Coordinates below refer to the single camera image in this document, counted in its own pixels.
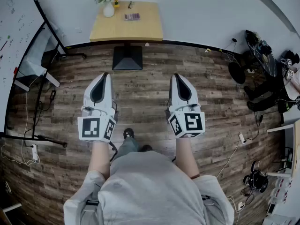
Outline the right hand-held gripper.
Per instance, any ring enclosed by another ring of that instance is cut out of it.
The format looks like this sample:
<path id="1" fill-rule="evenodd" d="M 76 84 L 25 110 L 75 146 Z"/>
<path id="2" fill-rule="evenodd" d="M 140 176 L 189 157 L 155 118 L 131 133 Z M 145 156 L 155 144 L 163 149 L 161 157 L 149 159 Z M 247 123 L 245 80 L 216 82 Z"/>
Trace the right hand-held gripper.
<path id="1" fill-rule="evenodd" d="M 194 138 L 205 132 L 205 114 L 197 91 L 187 78 L 178 73 L 171 76 L 169 99 L 167 123 L 175 138 Z"/>

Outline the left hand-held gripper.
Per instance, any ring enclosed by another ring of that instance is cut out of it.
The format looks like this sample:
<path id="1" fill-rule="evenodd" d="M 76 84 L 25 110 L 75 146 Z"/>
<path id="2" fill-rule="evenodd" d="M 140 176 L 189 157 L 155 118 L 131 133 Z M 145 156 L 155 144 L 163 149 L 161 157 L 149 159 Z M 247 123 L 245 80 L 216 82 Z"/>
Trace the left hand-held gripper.
<path id="1" fill-rule="evenodd" d="M 107 100 L 105 83 L 107 80 Z M 86 88 L 83 96 L 82 115 L 78 117 L 79 139 L 87 142 L 111 141 L 118 120 L 114 101 L 111 75 L 104 72 L 96 77 Z"/>

